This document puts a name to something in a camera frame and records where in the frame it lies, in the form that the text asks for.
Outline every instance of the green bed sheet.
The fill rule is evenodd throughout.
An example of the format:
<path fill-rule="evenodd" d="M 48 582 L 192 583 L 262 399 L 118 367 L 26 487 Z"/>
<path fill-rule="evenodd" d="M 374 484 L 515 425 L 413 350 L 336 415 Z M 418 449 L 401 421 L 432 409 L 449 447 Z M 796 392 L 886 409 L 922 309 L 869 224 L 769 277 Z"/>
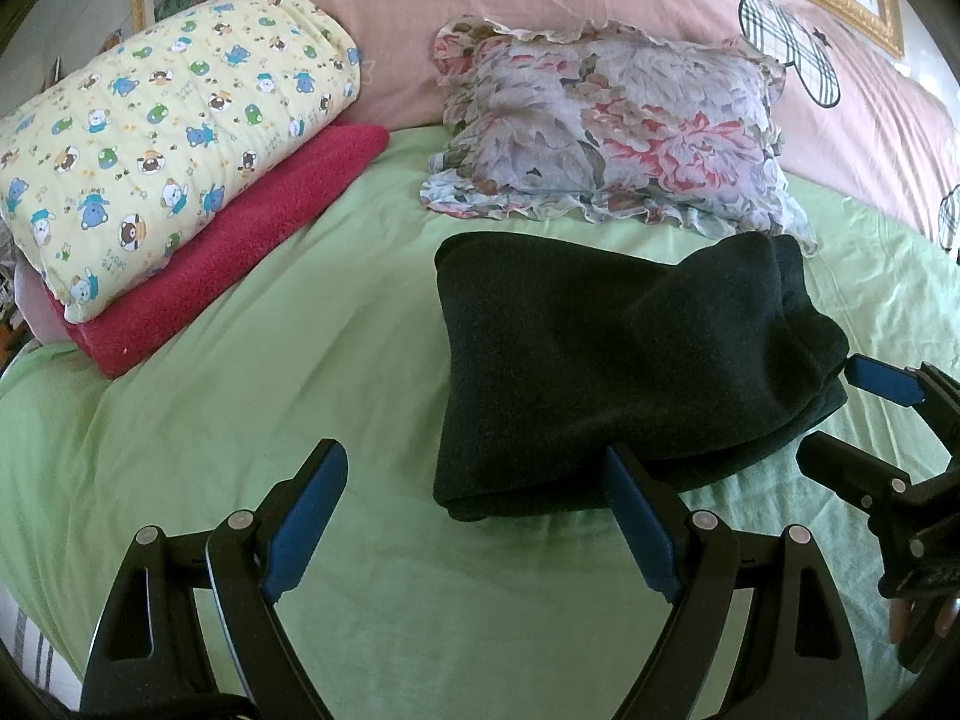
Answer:
<path fill-rule="evenodd" d="M 0 383 L 0 580 L 79 674 L 139 527 L 210 528 L 254 507 L 318 440 L 336 437 L 349 453 L 346 492 L 304 581 L 277 609 L 338 718 L 573 720 L 616 710 L 668 609 L 646 589 L 611 514 L 464 524 L 431 498 L 449 362 L 433 254 L 476 229 L 670 263 L 709 242 L 630 221 L 427 212 L 418 189 L 445 140 L 438 127 L 394 133 L 314 225 L 128 375 L 104 379 L 62 344 Z M 808 290 L 853 351 L 956 374 L 960 269 L 856 201 L 798 178 L 791 187 L 822 242 L 806 263 Z M 947 462 L 914 413 L 857 391 L 822 428 L 915 480 Z M 800 476 L 795 451 L 685 499 L 737 528 L 811 528 L 875 715 L 909 676 L 886 643 L 880 552 L 863 514 Z M 741 626 L 748 600 L 736 599 Z M 208 602 L 203 617 L 212 630 Z M 736 625 L 701 716 L 722 697 Z M 238 689 L 224 643 L 210 640 L 223 684 Z"/>

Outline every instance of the pink pillow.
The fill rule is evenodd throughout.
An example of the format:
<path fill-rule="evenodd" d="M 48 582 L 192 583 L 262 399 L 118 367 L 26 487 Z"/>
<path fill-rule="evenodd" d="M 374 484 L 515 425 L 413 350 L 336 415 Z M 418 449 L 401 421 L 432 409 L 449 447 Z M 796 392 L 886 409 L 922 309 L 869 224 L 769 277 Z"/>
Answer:
<path fill-rule="evenodd" d="M 587 20 L 627 23 L 668 40 L 710 44 L 741 33 L 740 0 L 311 0 L 364 57 L 362 94 L 344 118 L 390 129 L 435 124 L 443 93 L 430 47 L 451 19 L 473 14 L 515 28 L 571 31 Z M 902 220 L 936 240 L 942 198 L 960 181 L 944 106 L 900 76 L 836 19 L 804 0 L 776 0 L 827 36 L 841 100 L 820 108 L 790 70 L 773 109 L 781 167 Z"/>
<path fill-rule="evenodd" d="M 296 230 L 315 220 L 387 146 L 374 125 L 331 124 L 239 194 L 170 264 L 83 324 L 56 312 L 70 338 L 115 378 L 143 362 Z M 197 279 L 197 274 L 204 274 Z M 59 303 L 46 292 L 51 310 Z"/>

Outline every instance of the black fleece cloth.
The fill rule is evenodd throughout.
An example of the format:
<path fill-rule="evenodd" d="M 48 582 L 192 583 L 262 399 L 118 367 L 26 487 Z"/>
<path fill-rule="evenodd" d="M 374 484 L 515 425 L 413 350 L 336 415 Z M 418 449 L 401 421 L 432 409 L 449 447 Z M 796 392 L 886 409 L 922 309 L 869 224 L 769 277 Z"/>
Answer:
<path fill-rule="evenodd" d="M 605 506 L 604 448 L 707 485 L 840 408 L 847 337 L 793 238 L 736 235 L 677 266 L 528 235 L 437 251 L 450 394 L 434 498 L 450 517 Z"/>

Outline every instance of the red towel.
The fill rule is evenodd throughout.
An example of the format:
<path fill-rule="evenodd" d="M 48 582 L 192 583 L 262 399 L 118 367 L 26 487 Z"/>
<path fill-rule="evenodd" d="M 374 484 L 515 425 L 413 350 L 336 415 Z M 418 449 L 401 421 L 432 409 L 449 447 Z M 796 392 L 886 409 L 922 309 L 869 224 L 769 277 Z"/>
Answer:
<path fill-rule="evenodd" d="M 70 324 L 47 298 L 70 338 L 116 378 L 150 357 L 275 247 L 328 209 L 387 146 L 371 124 L 331 124 L 239 194 L 166 268 L 90 322 Z"/>

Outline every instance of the metal screw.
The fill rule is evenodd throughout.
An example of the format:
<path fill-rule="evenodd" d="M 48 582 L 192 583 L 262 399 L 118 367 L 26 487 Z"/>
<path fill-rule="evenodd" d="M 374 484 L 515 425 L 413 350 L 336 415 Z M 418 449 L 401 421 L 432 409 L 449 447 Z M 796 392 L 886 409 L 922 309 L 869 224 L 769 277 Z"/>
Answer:
<path fill-rule="evenodd" d="M 810 536 L 810 531 L 803 527 L 803 525 L 791 525 L 787 533 L 789 533 L 790 538 L 798 544 L 809 544 L 810 539 L 813 538 L 813 536 Z"/>
<path fill-rule="evenodd" d="M 157 528 L 148 525 L 146 528 L 140 528 L 140 530 L 136 532 L 136 543 L 143 544 L 144 546 L 152 544 L 157 540 L 157 536 L 159 535 L 160 531 L 158 531 Z"/>
<path fill-rule="evenodd" d="M 234 512 L 227 517 L 227 525 L 232 527 L 234 531 L 242 531 L 243 528 L 248 528 L 251 522 L 253 522 L 253 512 L 247 509 L 239 509 L 238 512 Z"/>
<path fill-rule="evenodd" d="M 712 531 L 720 524 L 720 520 L 717 519 L 717 515 L 713 512 L 693 512 L 692 521 L 693 524 L 702 531 Z"/>

